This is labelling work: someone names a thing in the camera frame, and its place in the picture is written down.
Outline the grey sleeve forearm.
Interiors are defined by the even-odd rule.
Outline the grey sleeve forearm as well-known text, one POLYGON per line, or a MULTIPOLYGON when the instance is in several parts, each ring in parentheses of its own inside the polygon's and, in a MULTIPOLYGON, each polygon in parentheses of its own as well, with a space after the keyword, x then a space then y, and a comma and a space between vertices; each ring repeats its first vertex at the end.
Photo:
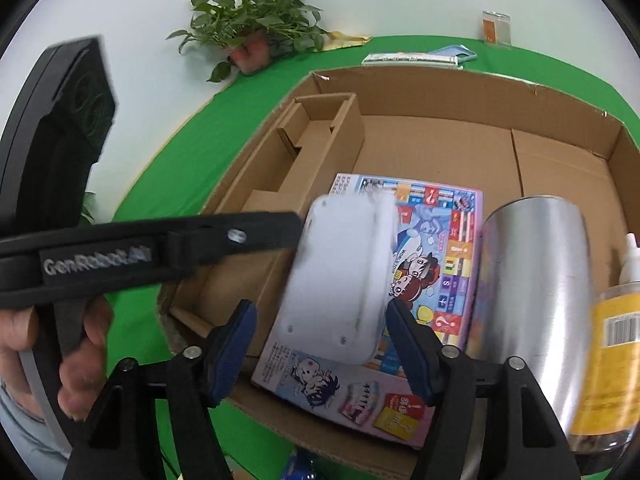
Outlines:
POLYGON ((1 425, 36 479, 62 479, 70 454, 58 446, 47 424, 28 414, 1 383, 1 425))

